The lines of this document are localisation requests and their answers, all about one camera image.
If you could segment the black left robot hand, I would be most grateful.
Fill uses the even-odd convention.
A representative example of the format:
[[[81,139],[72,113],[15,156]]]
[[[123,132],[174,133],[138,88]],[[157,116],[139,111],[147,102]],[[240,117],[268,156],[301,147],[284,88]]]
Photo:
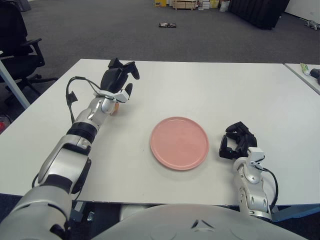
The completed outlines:
[[[102,77],[97,96],[118,103],[127,102],[133,89],[132,83],[127,84],[123,89],[129,73],[136,80],[140,79],[140,74],[134,61],[122,64],[118,58],[113,58],[108,65],[108,70]]]

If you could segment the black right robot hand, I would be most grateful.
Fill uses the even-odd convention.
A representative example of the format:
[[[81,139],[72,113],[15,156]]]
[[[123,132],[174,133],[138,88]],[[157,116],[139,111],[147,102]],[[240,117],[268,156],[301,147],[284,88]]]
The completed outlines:
[[[228,147],[228,139],[234,140],[237,144],[235,150]],[[241,157],[248,157],[249,147],[257,148],[257,139],[249,128],[241,121],[230,125],[225,130],[219,148],[219,156],[225,159],[238,159]]]

